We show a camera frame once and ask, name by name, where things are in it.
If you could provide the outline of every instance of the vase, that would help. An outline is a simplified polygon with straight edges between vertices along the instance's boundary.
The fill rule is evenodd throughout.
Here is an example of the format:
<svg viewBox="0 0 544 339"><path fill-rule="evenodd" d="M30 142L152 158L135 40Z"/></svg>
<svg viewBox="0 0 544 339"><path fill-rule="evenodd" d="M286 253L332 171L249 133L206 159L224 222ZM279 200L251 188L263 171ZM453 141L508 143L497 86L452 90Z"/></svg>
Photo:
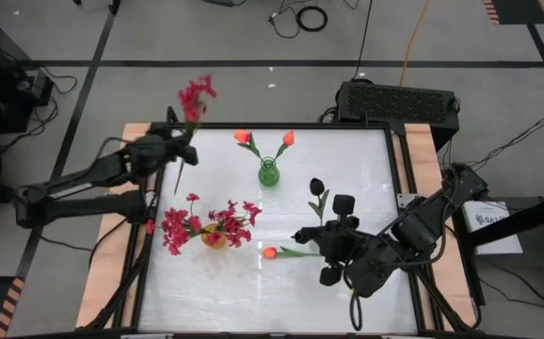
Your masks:
<svg viewBox="0 0 544 339"><path fill-rule="evenodd" d="M279 169L276 167L276 160L267 156L260 163L260 171L258 173L260 183L264 186L274 186L280 178Z"/></svg>
<svg viewBox="0 0 544 339"><path fill-rule="evenodd" d="M217 231L217 224L209 224L205 226L205 231L209 232L208 234L201 234L200 239L210 249L219 250L221 249L224 244L226 244L226 235L224 235L222 232ZM210 235L211 234L218 234L218 239L212 241Z"/></svg>

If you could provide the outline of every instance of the wooden table frame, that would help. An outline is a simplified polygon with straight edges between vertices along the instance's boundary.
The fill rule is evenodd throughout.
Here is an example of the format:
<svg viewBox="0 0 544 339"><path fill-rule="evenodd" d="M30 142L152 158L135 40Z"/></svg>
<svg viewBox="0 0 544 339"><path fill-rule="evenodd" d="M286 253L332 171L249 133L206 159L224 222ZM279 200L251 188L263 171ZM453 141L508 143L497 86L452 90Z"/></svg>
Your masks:
<svg viewBox="0 0 544 339"><path fill-rule="evenodd" d="M126 124L122 138L131 140L141 137L146 134L150 126L149 123ZM402 192L410 192L408 177L413 176L410 179L413 179L414 183L410 183L410 187L415 185L416 193L422 195L433 194L441 187L441 174L429 126L426 124L406 125L406 137L401 139L405 140L406 143L401 143L400 137L393 136L394 163L397 166L401 186L397 188L401 188ZM409 153L409 158L405 158L404 153ZM133 185L127 184L114 187L111 191L119 194L134 188ZM118 215L103 216L99 238L121 220L122 217ZM94 255L88 273L86 289L77 318L77 327L85 326L92 321L109 301L120 285L122 272L127 271L129 268L130 263L124 263L126 255L133 253L136 259L144 242L144 234L143 226L131 227L131 225L125 224L101 244ZM446 234L446 239L445 252L441 259L432 266L432 272L438 289L463 321L471 325L475 321L475 316L458 244L450 233ZM132 321L132 315L136 310L137 281L138 279L134 281L133 286L127 293L122 316L118 315L116 319L116 322L122 327L130 327L136 323L136 320ZM437 311L434 311L434 307L431 306L424 287L420 283L418 284L420 307L423 313L423 324L419 324L419 327L425 330L439 330L441 321L437 316L434 316ZM107 327L111 326L112 319L107 323ZM446 330L450 330L447 323L443 326L445 326Z"/></svg>

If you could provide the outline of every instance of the yellow vase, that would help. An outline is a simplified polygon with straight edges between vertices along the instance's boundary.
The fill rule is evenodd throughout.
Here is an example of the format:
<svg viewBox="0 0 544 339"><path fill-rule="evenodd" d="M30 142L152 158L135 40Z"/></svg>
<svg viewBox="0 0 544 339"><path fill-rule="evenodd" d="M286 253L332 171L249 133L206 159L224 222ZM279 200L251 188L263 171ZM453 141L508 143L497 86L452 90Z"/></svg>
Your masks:
<svg viewBox="0 0 544 339"><path fill-rule="evenodd" d="M214 250L219 250L224 246L224 244L226 244L226 235L224 235L220 231L216 231L216 227L217 227L216 223L209 224L205 227L205 231L207 232L210 232L210 233L218 232L222 235L215 243L211 243L209 241L208 239L209 234L201 234L200 239L203 241L203 244L205 244L205 246L212 248Z"/></svg>

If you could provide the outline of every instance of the white table surface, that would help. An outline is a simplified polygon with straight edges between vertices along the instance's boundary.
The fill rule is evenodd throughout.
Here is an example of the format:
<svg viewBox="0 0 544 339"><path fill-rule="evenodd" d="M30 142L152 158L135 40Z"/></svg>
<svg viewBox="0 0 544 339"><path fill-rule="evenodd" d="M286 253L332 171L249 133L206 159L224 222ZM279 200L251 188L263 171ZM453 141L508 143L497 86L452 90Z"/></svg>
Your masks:
<svg viewBox="0 0 544 339"><path fill-rule="evenodd" d="M254 130L262 156L274 155L283 130ZM196 193L194 213L227 207L228 199L255 202L264 211L251 228L252 240L239 249L211 250L199 238L171 256L157 229L140 313L141 331L353 332L351 293L343 281L318 282L322 257L265 260L267 247L312 251L290 239L299 228L317 226L307 202L312 177L330 189L325 220L335 194L356 198L360 230L375 233L397 216L395 192L384 132L381 130L295 130L296 143L279 158L280 180L262 186L259 159L236 145L233 130L201 129L192 144L199 165L184 166L176 197L179 164L166 167L157 224L171 206L188 209L185 197ZM395 271L385 285L362 299L363 333L415 333L408 275Z"/></svg>

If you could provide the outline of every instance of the gray floor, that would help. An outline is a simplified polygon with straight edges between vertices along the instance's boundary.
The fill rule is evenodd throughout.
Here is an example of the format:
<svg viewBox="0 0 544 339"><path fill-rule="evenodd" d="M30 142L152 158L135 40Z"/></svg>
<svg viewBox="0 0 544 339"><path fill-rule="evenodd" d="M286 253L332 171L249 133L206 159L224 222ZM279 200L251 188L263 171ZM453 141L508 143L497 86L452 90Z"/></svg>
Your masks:
<svg viewBox="0 0 544 339"><path fill-rule="evenodd" d="M91 60L107 19L106 0L0 0L0 25L39 60ZM84 106L64 172L87 166L107 136L118 136L133 121L162 121L168 105L188 80L211 74L218 99L207 121L315 121L333 105L340 83L353 67L274 66L274 60L355 60L368 2L350 10L342 1L319 0L329 16L320 33L296 39L277 37L267 16L279 1L248 0L221 8L197 0L122 0L104 47L103 60L271 60L261 67L100 67L88 97L80 97L87 67L51 67L80 80L67 95L56 95L60 112L39 137L8 152L3 182L12 186L47 180L53 171L73 111ZM375 0L365 60L403 60L423 1ZM279 17L279 31L296 27ZM314 23L316 18L306 21ZM544 25L537 27L544 41ZM411 52L412 60L541 61L524 25L489 22L482 1L432 0ZM397 85L399 68L361 68L379 84ZM57 81L65 89L70 84ZM411 68L405 86L453 90L460 98L460 131L453 160L482 158L544 116L544 69ZM0 137L6 142L11 136ZM480 174L494 196L544 196L544 129L493 159ZM78 246L92 246L100 219L67 219L49 225L45 235ZM29 232L14 225L14 211L0 205L0 275L14 275ZM88 256L40 243L9 334L70 331L82 298ZM510 297L538 301L515 278L479 264L480 275ZM518 266L544 292L544 264ZM481 329L490 333L544 338L544 310L505 301L484 291Z"/></svg>

